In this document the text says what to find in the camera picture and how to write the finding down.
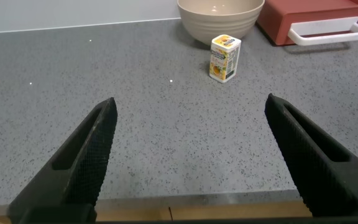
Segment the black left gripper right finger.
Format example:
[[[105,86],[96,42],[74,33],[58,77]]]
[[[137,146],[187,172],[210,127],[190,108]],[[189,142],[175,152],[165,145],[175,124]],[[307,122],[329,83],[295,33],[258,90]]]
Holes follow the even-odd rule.
[[[265,115],[310,212],[358,216],[358,157],[283,98],[269,94]]]

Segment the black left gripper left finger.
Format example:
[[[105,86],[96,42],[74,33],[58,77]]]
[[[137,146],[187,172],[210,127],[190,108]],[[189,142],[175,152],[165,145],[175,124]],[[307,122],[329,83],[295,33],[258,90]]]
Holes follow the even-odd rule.
[[[95,222],[116,124],[114,98],[97,104],[10,203],[10,220]]]

